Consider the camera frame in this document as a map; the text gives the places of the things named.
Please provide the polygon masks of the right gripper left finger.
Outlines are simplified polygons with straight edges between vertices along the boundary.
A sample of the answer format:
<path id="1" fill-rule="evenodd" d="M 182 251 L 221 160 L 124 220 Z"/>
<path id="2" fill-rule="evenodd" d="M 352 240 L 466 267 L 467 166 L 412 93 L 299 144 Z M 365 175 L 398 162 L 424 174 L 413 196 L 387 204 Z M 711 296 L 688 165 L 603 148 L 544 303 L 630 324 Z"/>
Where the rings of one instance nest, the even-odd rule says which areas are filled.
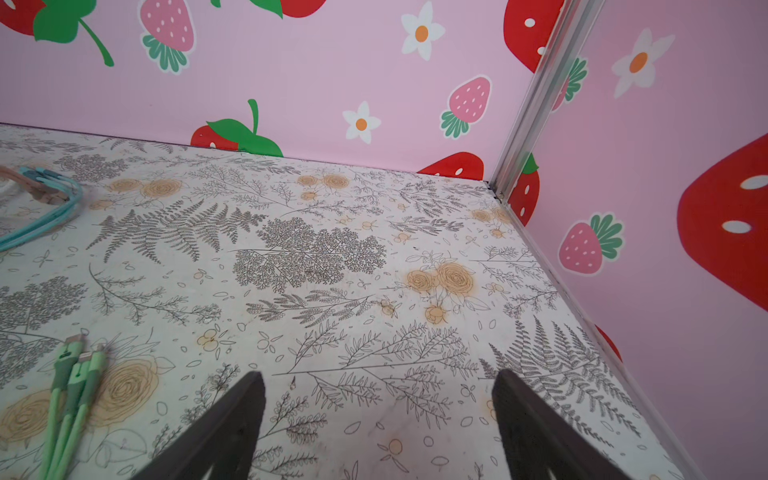
<path id="1" fill-rule="evenodd" d="M 134 477 L 246 479 L 265 405 L 262 374 L 250 371 Z"/>

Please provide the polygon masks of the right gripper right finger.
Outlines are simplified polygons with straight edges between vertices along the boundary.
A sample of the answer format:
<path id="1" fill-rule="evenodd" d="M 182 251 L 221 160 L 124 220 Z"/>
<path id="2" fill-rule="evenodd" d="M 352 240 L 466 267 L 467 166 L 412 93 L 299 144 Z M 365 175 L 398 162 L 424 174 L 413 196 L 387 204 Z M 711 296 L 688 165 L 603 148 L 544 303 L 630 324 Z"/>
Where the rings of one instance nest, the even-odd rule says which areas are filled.
<path id="1" fill-rule="evenodd" d="M 496 375 L 492 401 L 513 479 L 627 477 L 513 371 Z"/>

